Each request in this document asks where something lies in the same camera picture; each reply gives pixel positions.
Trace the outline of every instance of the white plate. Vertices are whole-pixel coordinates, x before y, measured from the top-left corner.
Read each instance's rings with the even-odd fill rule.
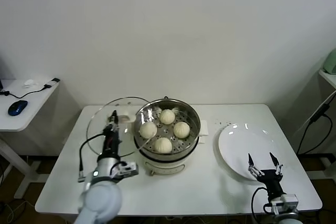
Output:
[[[277,145],[270,134],[253,124],[229,125],[220,133],[218,144],[219,151],[228,166],[247,179],[255,180],[248,171],[248,154],[259,169],[275,169],[270,152],[283,164]]]

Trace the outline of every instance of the table leg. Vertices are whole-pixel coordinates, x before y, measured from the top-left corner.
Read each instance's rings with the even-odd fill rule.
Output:
[[[19,155],[17,155],[1,138],[0,138],[0,155],[2,155],[7,161],[9,161],[9,171],[12,165],[22,172],[25,177],[22,180],[19,188],[17,189],[14,198],[22,199],[30,183],[45,183],[49,177],[49,174],[37,174],[36,169],[41,162],[33,162],[29,166]]]
[[[33,170],[36,170],[40,165],[40,163],[41,163],[40,161],[34,161],[33,164],[31,165],[31,168]],[[16,190],[14,199],[22,199],[30,183],[45,183],[47,182],[48,177],[49,174],[38,174],[37,179],[30,179],[28,177],[25,177],[22,180],[19,188]]]
[[[5,178],[7,177],[8,173],[12,170],[12,168],[13,168],[13,166],[11,164],[9,164],[7,166],[7,168],[4,170],[4,174],[0,176],[0,181],[5,180]]]
[[[315,179],[332,179],[336,183],[336,163],[330,163],[326,157],[321,158],[325,170],[314,170],[307,172],[311,180]]]
[[[17,155],[12,148],[8,146],[0,138],[0,155],[2,155],[9,163],[11,163],[16,169],[22,172],[25,176],[29,177],[30,179],[37,179],[38,174],[35,172],[34,169],[22,159],[19,155]]]

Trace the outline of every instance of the floor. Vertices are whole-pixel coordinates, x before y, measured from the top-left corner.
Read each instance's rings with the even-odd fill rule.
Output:
[[[317,158],[304,158],[301,159],[302,165],[305,170],[320,170],[323,169],[322,163]],[[5,169],[8,165],[8,162],[5,161],[2,157],[0,157],[0,164],[3,169]],[[42,161],[38,173],[50,173],[53,166],[55,164],[55,160],[45,160]],[[3,181],[3,184],[0,187],[0,201],[3,201],[9,204],[13,209],[19,206],[23,201],[22,200],[14,200],[13,195],[19,186],[21,180],[23,179],[23,175],[15,168],[11,170],[8,174],[7,178]],[[336,211],[336,185],[332,180],[315,180],[312,182],[317,192],[319,193],[322,201],[323,208],[330,209],[332,211]],[[31,204],[35,204],[37,198],[42,191],[43,184],[32,184],[29,186],[25,199]],[[27,224],[27,223],[35,223],[35,224],[65,224],[66,222],[57,216],[52,215],[42,215],[37,213],[33,207],[30,205],[26,205],[26,209],[23,211],[24,205],[22,205],[18,211],[14,214],[14,219],[11,223],[16,224]],[[0,223],[7,223],[7,217],[10,214],[9,208],[5,208],[3,212],[1,212],[0,206]],[[300,216],[301,221],[306,224],[318,224],[317,219],[315,218],[315,212],[306,212],[305,216]],[[327,211],[320,212],[320,223],[321,224],[329,224],[336,223],[336,215]],[[170,219],[169,217],[166,219],[165,217],[119,217],[111,221],[113,224],[248,224],[251,222],[250,216],[218,216],[218,217],[184,217],[183,219],[175,218]]]

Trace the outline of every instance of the glass lid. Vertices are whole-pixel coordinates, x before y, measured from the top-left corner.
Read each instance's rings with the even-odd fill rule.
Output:
[[[90,119],[86,129],[86,139],[102,132],[113,111],[117,111],[119,119],[119,156],[131,155],[138,149],[133,140],[133,122],[135,114],[149,101],[140,97],[125,97],[115,99],[102,106]],[[88,143],[88,147],[97,155],[102,152],[104,136],[100,136]]]

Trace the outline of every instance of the steamed bun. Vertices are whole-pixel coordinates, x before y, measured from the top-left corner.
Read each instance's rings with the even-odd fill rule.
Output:
[[[159,153],[169,153],[173,149],[172,142],[166,137],[157,139],[154,143],[154,150]]]
[[[156,135],[157,131],[155,123],[146,122],[140,126],[139,133],[143,138],[150,139]]]
[[[164,110],[160,114],[160,121],[163,124],[171,124],[175,120],[175,114],[172,110]]]
[[[186,138],[189,136],[190,133],[190,127],[187,123],[185,122],[179,122],[176,123],[174,126],[174,135],[177,136],[178,138]]]

